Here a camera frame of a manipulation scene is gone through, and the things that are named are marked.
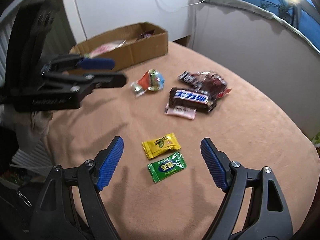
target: table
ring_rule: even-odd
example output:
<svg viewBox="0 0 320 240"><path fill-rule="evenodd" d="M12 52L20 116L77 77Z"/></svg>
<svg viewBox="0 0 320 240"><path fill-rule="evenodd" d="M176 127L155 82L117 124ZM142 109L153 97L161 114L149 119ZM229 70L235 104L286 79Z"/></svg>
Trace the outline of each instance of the table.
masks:
<svg viewBox="0 0 320 240"><path fill-rule="evenodd" d="M151 68L163 74L164 89L135 98L130 84ZM166 116L169 91L184 86L177 76L185 70L215 70L233 90L209 115L198 113L193 121ZM294 231L299 229L316 191L320 160L312 143L273 101L230 70L175 43L169 43L166 56L124 72L128 83L123 88L95 90L80 109L56 112L47 137L52 158L63 168L93 159L116 135L124 139L111 182L100 192L121 239L202 239L224 196L200 154L205 137L246 168L270 166L286 198ZM187 168L154 184L141 143L170 132L181 144ZM248 206L249 196L246 192L243 207ZM84 218L76 188L74 198ZM246 211L241 210L235 232L241 230Z"/></svg>

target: blue oval logo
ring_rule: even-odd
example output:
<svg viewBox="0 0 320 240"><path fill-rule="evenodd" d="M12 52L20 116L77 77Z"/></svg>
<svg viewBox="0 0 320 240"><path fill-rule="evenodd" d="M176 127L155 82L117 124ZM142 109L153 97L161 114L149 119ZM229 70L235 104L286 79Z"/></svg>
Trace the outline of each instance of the blue oval logo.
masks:
<svg viewBox="0 0 320 240"><path fill-rule="evenodd" d="M168 172L168 171L171 171L174 168L174 166L175 166L174 161L169 159L161 163L158 170L160 172Z"/></svg>

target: green candy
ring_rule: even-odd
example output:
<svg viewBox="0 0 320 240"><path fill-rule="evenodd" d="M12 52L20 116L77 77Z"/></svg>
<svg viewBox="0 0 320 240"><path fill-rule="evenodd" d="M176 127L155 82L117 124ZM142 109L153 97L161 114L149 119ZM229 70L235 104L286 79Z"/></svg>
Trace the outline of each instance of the green candy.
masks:
<svg viewBox="0 0 320 240"><path fill-rule="evenodd" d="M186 167L187 165L180 152L175 152L163 160L148 164L148 170L155 183Z"/></svg>

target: yellow candy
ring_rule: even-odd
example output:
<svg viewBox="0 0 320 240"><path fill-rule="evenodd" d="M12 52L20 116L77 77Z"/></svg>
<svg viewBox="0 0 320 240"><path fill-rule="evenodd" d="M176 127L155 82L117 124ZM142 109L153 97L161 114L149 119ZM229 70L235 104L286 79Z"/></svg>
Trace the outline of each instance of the yellow candy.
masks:
<svg viewBox="0 0 320 240"><path fill-rule="evenodd" d="M159 139L145 141L142 143L142 147L149 160L168 150L179 150L181 148L174 133L168 133Z"/></svg>

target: cardboard box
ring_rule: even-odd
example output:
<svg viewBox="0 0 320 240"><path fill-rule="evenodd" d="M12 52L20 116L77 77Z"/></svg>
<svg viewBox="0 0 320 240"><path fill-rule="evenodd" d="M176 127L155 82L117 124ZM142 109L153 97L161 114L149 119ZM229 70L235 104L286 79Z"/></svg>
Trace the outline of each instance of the cardboard box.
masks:
<svg viewBox="0 0 320 240"><path fill-rule="evenodd" d="M139 35L146 31L155 30L151 37L137 41ZM126 67L141 63L145 60L159 57L168 53L168 33L161 27L149 22L128 25L102 33L98 36L81 42L74 46L70 53L80 53L84 55L93 51L102 44L126 40L126 43L119 48L103 53L98 57L111 58L116 62L116 67L112 71L124 69ZM75 70L72 73L92 72L92 70Z"/></svg>

